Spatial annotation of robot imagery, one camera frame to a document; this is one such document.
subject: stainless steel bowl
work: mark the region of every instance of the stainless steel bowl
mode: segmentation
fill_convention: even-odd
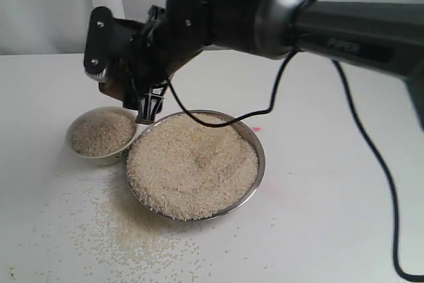
[[[224,113],[220,113],[220,112],[216,112],[216,111],[208,111],[208,110],[194,110],[191,111],[194,114],[206,114],[206,115],[211,115],[214,117],[218,117],[224,121],[229,121],[231,119],[233,119],[233,117],[231,117],[230,115],[224,114]],[[174,113],[171,114],[169,116],[164,117],[163,119],[157,121],[155,124],[150,125],[149,127],[147,127],[142,133],[141,135],[138,137],[139,139],[142,139],[143,136],[147,135],[152,129],[154,129],[156,126],[160,125],[161,123],[163,123],[164,121],[166,121],[167,119],[171,118],[171,117],[175,117],[175,116],[180,116],[183,115],[184,112],[179,112],[179,113]],[[264,172],[265,172],[265,154],[264,154],[264,149],[262,148],[262,145],[260,144],[260,141],[258,139],[258,137],[255,135],[255,133],[253,133],[253,131],[246,126],[244,123],[242,122],[237,122],[233,125],[231,125],[238,133],[239,135],[246,141],[248,141],[253,149],[256,151],[256,154],[258,156],[258,175],[251,187],[251,189],[249,189],[249,191],[240,198],[240,200],[238,200],[236,203],[228,206],[225,209],[221,209],[219,211],[217,211],[216,213],[214,213],[212,216],[210,217],[206,217],[206,218],[202,218],[202,219],[197,219],[197,220],[189,220],[189,221],[200,221],[200,220],[206,220],[206,219],[214,219],[217,218],[219,216],[222,215],[226,215],[227,213],[230,213],[232,211],[234,211],[235,209],[239,208],[242,204],[244,204],[246,201],[248,201],[250,199],[250,197],[253,196],[253,194],[255,193],[255,191],[258,189],[261,181],[262,181],[262,177],[264,176]],[[136,198],[139,200],[139,202],[144,206],[147,207],[148,209],[154,211],[153,209],[151,209],[149,206],[147,206],[137,195],[137,193],[135,192],[133,185],[131,184],[130,179],[128,178],[128,183],[130,186],[130,189],[132,191],[132,193],[134,194],[134,196],[136,196]]]

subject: white tabletop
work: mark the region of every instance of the white tabletop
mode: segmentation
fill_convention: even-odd
[[[116,261],[98,264],[90,249],[75,246],[82,223],[104,230],[93,222],[90,199],[104,199],[110,172],[119,169],[88,166],[64,144],[78,115],[119,105],[84,75],[82,58],[0,58],[0,282],[114,282],[116,271],[124,282],[141,282],[140,273]],[[236,52],[205,52],[176,74],[174,85],[191,109],[241,115],[267,106],[278,66]],[[422,273],[424,132],[399,80],[346,70],[365,127],[396,179],[401,264]],[[176,111],[168,94],[159,117]],[[294,58],[275,111],[245,123],[261,128],[266,172],[259,190],[202,230],[187,226],[177,235],[181,245],[191,239],[200,253],[187,253],[161,273],[145,271],[145,282],[175,282],[172,271],[180,273],[176,282],[191,282],[196,258],[196,282],[401,282],[391,261],[388,185],[354,126],[330,61]]]

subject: black cable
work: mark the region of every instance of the black cable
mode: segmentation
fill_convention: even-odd
[[[241,115],[235,119],[232,119],[230,121],[224,122],[224,123],[220,123],[220,124],[212,124],[212,123],[206,123],[204,121],[202,121],[201,119],[197,118],[195,115],[193,115],[190,111],[188,111],[186,109],[186,107],[183,105],[183,103],[181,102],[181,100],[179,99],[177,93],[175,92],[174,87],[171,84],[171,81],[169,78],[166,78],[166,81],[168,82],[168,85],[171,89],[172,95],[174,96],[174,99],[177,101],[178,106],[180,106],[180,108],[183,110],[183,112],[189,116],[191,119],[193,119],[195,122],[206,126],[206,127],[214,127],[214,128],[219,128],[219,127],[226,127],[229,125],[232,125],[236,122],[242,121],[243,119],[247,119],[248,117],[252,117],[252,116],[257,116],[257,115],[264,115],[264,114],[268,114],[271,113],[271,111],[274,108],[274,104],[276,101],[276,96],[277,96],[277,91],[278,91],[278,85],[280,84],[280,80],[281,80],[281,76],[283,75],[283,72],[286,68],[286,66],[288,65],[288,63],[290,62],[290,60],[296,55],[297,51],[293,50],[291,51],[288,55],[287,58],[282,62],[280,69],[278,70],[276,79],[274,81],[274,87],[272,88],[272,92],[271,92],[271,98],[270,98],[270,104],[268,106],[267,109],[263,109],[261,111],[254,111],[254,112],[250,112],[244,115]]]
[[[397,275],[399,275],[401,278],[409,282],[424,282],[424,275],[414,275],[414,274],[406,273],[402,270],[402,267],[399,264],[399,228],[400,228],[399,203],[398,203],[398,193],[396,192],[395,182],[393,180],[392,173],[390,172],[386,162],[383,159],[383,156],[380,154],[380,151],[377,149],[376,145],[372,142],[371,138],[368,136],[368,133],[365,131],[365,128],[362,125],[362,122],[358,116],[358,113],[356,112],[356,107],[353,103],[352,94],[350,92],[349,84],[347,82],[347,78],[346,78],[345,72],[342,69],[342,66],[340,65],[339,62],[334,60],[332,61],[342,81],[344,94],[346,95],[349,110],[350,110],[350,113],[352,114],[354,122],[356,126],[358,127],[360,134],[362,135],[362,137],[364,137],[366,144],[370,147],[372,153],[374,154],[378,163],[382,167],[389,184],[390,194],[392,196],[393,217],[394,217],[393,218],[394,230],[393,230],[393,243],[392,243],[392,259],[393,259],[393,266],[395,268],[395,271]]]

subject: pile of rice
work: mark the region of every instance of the pile of rice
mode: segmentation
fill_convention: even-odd
[[[116,152],[134,137],[129,117],[112,111],[96,113],[82,121],[72,135],[72,147],[81,155],[98,157]]]
[[[170,117],[139,138],[127,161],[129,181],[144,204],[179,220],[210,217],[234,204],[257,173],[255,150],[232,127],[204,127],[187,115]]]

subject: bowl rim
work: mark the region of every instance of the bowl rim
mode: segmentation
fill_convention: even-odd
[[[216,116],[218,115],[218,117],[221,118],[225,118],[227,120],[231,120],[234,119],[234,117],[222,113],[222,112],[218,112],[218,111],[212,111],[212,110],[207,110],[207,109],[195,109],[195,110],[191,110],[189,111],[190,113],[195,113],[195,114],[206,114],[206,115],[211,115],[211,116]],[[177,112],[177,113],[172,113],[170,115],[167,115],[163,118],[161,118],[160,120],[158,120],[157,122],[147,126],[147,128],[145,128],[145,130],[143,130],[143,132],[141,132],[141,134],[136,138],[136,140],[134,142],[136,142],[138,139],[141,139],[143,136],[145,136],[146,134],[148,134],[153,128],[155,128],[156,126],[158,126],[160,123],[163,123],[164,121],[166,121],[169,118],[172,117],[177,117],[180,115],[185,115],[185,113],[183,111]],[[242,121],[236,122],[234,124],[231,125],[233,126],[240,126],[241,129],[244,129],[250,136],[250,138],[252,139],[251,141],[246,140],[245,138],[243,138],[244,140],[246,140],[247,142],[250,143],[250,145],[253,147],[253,149],[256,152],[256,155],[258,157],[258,174],[256,175],[256,178],[252,184],[252,186],[250,187],[250,189],[238,200],[236,201],[234,204],[224,208],[224,209],[220,209],[217,212],[215,212],[213,215],[209,216],[209,217],[204,217],[201,219],[189,219],[189,220],[182,220],[182,219],[174,219],[172,217],[170,217],[169,215],[164,215],[163,213],[161,213],[160,211],[156,211],[155,209],[149,207],[148,205],[146,205],[137,195],[135,189],[133,188],[132,184],[131,184],[131,180],[129,178],[129,175],[127,174],[127,166],[125,166],[125,176],[127,177],[127,182],[129,185],[129,188],[131,190],[131,192],[134,194],[134,196],[136,197],[136,199],[147,209],[149,209],[150,211],[153,211],[155,213],[157,213],[158,215],[161,215],[165,218],[168,219],[173,219],[173,220],[177,220],[177,221],[183,221],[183,222],[194,222],[194,221],[204,221],[204,220],[211,220],[211,219],[215,219],[218,218],[222,215],[226,215],[236,209],[238,209],[239,207],[241,207],[242,205],[244,205],[253,195],[254,193],[258,190],[259,185],[262,182],[262,179],[264,177],[264,173],[265,173],[265,165],[266,165],[266,161],[265,161],[265,152],[264,152],[264,148],[262,146],[262,143],[260,142],[258,136],[254,133],[254,131],[252,131],[252,129],[250,129],[249,126],[247,126],[246,124],[244,124]]]
[[[81,123],[86,117],[89,117],[90,115],[94,115],[94,114],[102,112],[102,111],[117,111],[119,114],[122,114],[122,115],[128,117],[129,119],[131,119],[134,122],[134,127],[135,127],[134,135],[131,137],[131,140],[127,144],[125,144],[123,147],[121,147],[119,150],[116,150],[116,151],[111,152],[111,153],[106,154],[106,155],[87,156],[87,155],[82,155],[82,154],[76,152],[75,149],[72,146],[72,134],[73,134],[76,126],[79,123]],[[119,107],[119,106],[96,107],[95,109],[91,109],[91,110],[86,111],[85,113],[81,114],[79,117],[77,117],[71,123],[71,125],[69,125],[68,130],[66,132],[66,143],[72,149],[72,152],[74,152],[74,154],[76,154],[80,158],[92,160],[92,159],[104,159],[104,158],[109,158],[111,156],[115,156],[115,155],[119,154],[120,152],[124,151],[125,149],[127,149],[138,138],[138,136],[140,134],[140,126],[135,123],[135,119],[136,119],[135,114],[132,111],[125,109],[123,107]]]

